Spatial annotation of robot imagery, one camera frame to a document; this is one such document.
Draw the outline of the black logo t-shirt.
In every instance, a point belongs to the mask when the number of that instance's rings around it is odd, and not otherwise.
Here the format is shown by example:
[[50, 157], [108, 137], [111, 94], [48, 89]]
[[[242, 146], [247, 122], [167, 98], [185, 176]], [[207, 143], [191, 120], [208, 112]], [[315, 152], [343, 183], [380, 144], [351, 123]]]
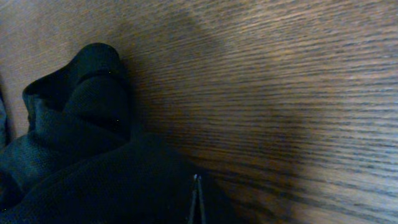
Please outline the black logo t-shirt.
[[242, 223], [202, 169], [145, 132], [117, 51], [95, 43], [23, 91], [29, 129], [1, 111], [2, 223]]

